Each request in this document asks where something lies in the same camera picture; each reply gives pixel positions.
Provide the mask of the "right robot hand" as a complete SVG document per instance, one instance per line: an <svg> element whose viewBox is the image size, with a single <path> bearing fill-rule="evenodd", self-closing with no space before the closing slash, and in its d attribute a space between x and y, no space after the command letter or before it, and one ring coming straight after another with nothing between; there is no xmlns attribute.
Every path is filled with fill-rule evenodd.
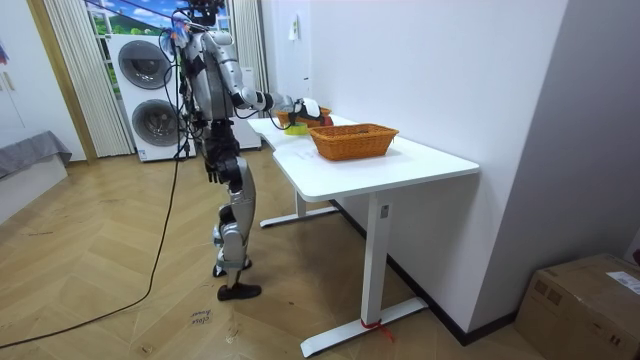
<svg viewBox="0 0 640 360"><path fill-rule="evenodd" d="M299 98L293 103L293 111L289 113L292 123L301 122L303 119L321 121L323 118L321 107L310 98Z"/></svg>

